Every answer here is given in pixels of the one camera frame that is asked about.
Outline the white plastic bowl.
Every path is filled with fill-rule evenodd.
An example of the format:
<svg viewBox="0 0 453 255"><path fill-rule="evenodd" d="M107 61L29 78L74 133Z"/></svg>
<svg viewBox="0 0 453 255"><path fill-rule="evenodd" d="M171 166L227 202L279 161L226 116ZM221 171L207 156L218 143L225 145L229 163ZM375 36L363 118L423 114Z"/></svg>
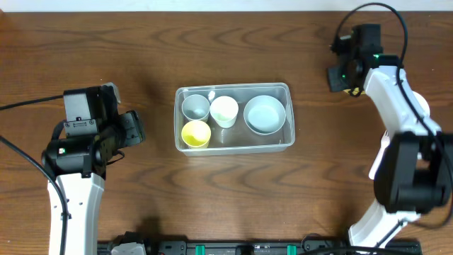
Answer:
<svg viewBox="0 0 453 255"><path fill-rule="evenodd" d="M413 95L416 98L418 105L419 105L419 107L417 109L418 115L421 118L429 117L430 116L430 107L428 105L428 102L425 100L425 98L423 96L421 96L419 93L417 93L415 91L413 92Z"/></svg>

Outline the grey blue plastic bowl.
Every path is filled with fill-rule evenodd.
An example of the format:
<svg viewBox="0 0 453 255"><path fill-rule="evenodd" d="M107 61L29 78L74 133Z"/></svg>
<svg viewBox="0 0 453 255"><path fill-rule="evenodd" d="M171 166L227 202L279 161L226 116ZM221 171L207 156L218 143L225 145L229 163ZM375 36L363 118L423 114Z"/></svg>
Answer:
<svg viewBox="0 0 453 255"><path fill-rule="evenodd" d="M255 134L271 135L279 131L286 120L283 104L272 96L256 96L245 106L243 119Z"/></svg>

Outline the white plastic cup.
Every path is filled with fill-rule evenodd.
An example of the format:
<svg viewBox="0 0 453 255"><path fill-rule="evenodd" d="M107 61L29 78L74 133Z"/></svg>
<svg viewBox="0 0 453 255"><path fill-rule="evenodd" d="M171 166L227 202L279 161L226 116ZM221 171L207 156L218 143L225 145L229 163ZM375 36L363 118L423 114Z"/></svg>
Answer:
<svg viewBox="0 0 453 255"><path fill-rule="evenodd" d="M230 96L220 96L213 100L210 115L221 128L231 128L236 122L239 105Z"/></svg>

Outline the grey plastic cup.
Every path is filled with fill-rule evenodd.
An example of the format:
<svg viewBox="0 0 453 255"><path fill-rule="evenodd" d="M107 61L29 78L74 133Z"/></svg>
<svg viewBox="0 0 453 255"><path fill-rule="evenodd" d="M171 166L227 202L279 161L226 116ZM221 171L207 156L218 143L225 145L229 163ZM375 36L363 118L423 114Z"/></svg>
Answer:
<svg viewBox="0 0 453 255"><path fill-rule="evenodd" d="M207 122L210 115L210 102L200 94L188 96L182 103L182 113L189 121Z"/></svg>

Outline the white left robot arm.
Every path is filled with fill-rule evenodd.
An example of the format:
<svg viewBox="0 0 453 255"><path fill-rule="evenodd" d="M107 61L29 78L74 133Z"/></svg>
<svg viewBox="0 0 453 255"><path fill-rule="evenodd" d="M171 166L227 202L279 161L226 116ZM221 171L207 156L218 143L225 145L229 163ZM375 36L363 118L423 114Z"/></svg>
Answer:
<svg viewBox="0 0 453 255"><path fill-rule="evenodd" d="M123 148L145 140L136 111L91 131L95 120L63 120L42 153L55 178L47 189L51 205L50 254L96 254L98 214L107 166L124 158Z"/></svg>

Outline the yellow plastic bowl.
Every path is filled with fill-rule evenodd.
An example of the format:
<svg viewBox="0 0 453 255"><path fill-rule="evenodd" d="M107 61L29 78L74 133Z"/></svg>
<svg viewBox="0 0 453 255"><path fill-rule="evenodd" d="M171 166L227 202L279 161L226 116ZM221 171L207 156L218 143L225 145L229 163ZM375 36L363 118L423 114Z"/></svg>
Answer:
<svg viewBox="0 0 453 255"><path fill-rule="evenodd" d="M345 89L344 92L352 97L359 97L362 94L365 94L364 90L361 88Z"/></svg>

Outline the yellow plastic cup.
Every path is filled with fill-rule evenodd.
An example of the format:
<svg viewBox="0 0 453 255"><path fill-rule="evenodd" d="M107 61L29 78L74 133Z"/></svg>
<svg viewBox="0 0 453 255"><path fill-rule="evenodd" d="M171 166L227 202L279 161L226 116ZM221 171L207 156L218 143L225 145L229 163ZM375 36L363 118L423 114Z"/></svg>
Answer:
<svg viewBox="0 0 453 255"><path fill-rule="evenodd" d="M181 130L181 138L190 149L205 149L210 143L212 131L201 120L191 120Z"/></svg>

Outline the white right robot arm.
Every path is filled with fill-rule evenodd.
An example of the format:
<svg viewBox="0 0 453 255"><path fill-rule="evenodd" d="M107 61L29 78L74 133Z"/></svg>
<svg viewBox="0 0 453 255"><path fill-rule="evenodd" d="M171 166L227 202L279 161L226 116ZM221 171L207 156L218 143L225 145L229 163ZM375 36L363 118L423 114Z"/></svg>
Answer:
<svg viewBox="0 0 453 255"><path fill-rule="evenodd" d="M372 171L375 200L348 230L354 247L385 247L407 224L446 205L452 192L452 135L423 109L398 64L394 55L343 53L328 68L330 90L364 92L389 136Z"/></svg>

